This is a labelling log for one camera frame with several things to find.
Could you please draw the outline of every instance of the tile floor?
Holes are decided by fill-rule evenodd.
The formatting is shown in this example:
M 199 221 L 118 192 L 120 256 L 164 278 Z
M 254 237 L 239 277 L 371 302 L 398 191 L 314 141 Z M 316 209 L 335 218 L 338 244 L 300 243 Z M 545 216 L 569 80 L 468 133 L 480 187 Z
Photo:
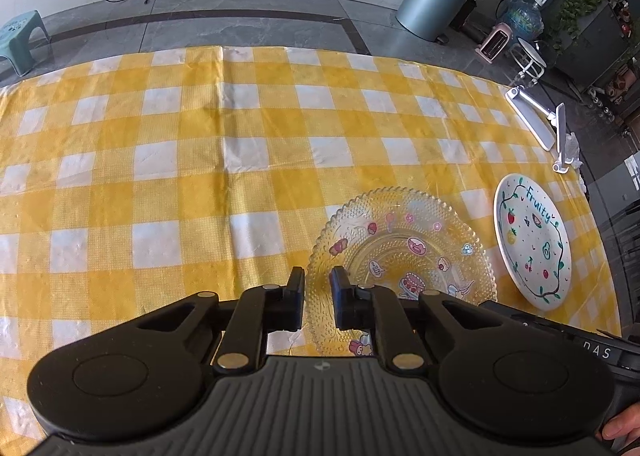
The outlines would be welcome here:
M 396 21 L 395 11 L 356 1 L 144 1 L 94 3 L 46 17 L 53 42 L 47 45 L 38 30 L 33 33 L 32 53 L 38 64 L 28 76 L 112 55 L 210 44 L 370 53 L 452 68 L 502 84 L 508 84 L 516 73 L 507 57 L 493 65 L 480 60 L 473 51 L 475 44 L 462 34 L 447 30 L 447 46 L 427 42 L 405 30 Z M 11 65 L 0 62 L 0 86 L 17 81 Z M 624 205 L 640 200 L 632 176 L 627 179 L 625 174 L 631 173 L 625 160 L 638 153 L 638 140 L 614 131 L 575 97 L 568 96 L 569 89 L 536 86 L 530 91 L 550 106 L 566 105 L 568 127 L 580 142 L 582 175 L 614 274 L 622 323 L 628 326 L 638 311 L 640 274 L 634 275 L 634 258 L 624 253 L 635 245 L 632 235 L 623 234 L 623 229 L 635 226 L 633 218 L 618 217 L 625 214 Z M 612 183 L 612 178 L 619 178 L 620 183 Z M 622 190 L 623 186 L 632 190 Z M 618 192 L 623 194 L 622 206 Z M 612 218 L 618 220 L 613 226 Z

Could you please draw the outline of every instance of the round pad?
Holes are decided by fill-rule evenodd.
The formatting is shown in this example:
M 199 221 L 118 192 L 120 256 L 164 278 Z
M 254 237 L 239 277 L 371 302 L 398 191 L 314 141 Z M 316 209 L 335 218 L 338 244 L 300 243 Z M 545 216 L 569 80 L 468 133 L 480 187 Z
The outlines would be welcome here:
M 102 355 L 76 367 L 74 382 L 86 394 L 118 396 L 139 388 L 147 375 L 144 363 L 133 357 Z
M 162 331 L 115 330 L 64 346 L 35 365 L 27 392 L 47 433 L 125 441 L 193 409 L 204 386 L 202 370 L 183 343 Z
M 464 420 L 516 443 L 593 434 L 614 385 L 587 351 L 520 325 L 474 331 L 445 357 L 438 384 Z

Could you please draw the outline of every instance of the glass plate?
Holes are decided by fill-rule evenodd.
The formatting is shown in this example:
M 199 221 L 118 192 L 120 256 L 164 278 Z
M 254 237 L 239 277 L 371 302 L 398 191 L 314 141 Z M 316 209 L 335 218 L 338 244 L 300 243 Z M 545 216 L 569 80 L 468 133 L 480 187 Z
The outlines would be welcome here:
M 401 298 L 434 288 L 473 304 L 497 299 L 480 239 L 452 207 L 414 189 L 376 189 L 334 214 L 309 259 L 305 309 L 322 356 L 370 352 L 362 332 L 335 327 L 328 276 L 339 264 L 352 284 L 381 284 Z

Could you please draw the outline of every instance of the human hand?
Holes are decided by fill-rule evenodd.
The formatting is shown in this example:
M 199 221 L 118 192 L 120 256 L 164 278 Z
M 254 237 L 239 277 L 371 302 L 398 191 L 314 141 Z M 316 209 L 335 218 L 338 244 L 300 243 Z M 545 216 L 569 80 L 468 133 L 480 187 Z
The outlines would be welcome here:
M 640 438 L 640 402 L 627 407 L 602 428 L 602 437 L 605 440 L 621 436 L 626 436 L 625 446 Z M 640 456 L 640 448 L 626 452 L 625 456 Z

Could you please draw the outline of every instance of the white ceramic plate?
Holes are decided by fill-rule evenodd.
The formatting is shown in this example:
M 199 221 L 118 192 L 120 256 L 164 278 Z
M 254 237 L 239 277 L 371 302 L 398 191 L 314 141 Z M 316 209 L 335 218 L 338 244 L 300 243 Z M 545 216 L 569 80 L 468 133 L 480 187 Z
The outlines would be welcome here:
M 494 224 L 511 279 L 536 308 L 562 304 L 571 284 L 571 249 L 558 209 L 542 187 L 521 174 L 498 184 Z

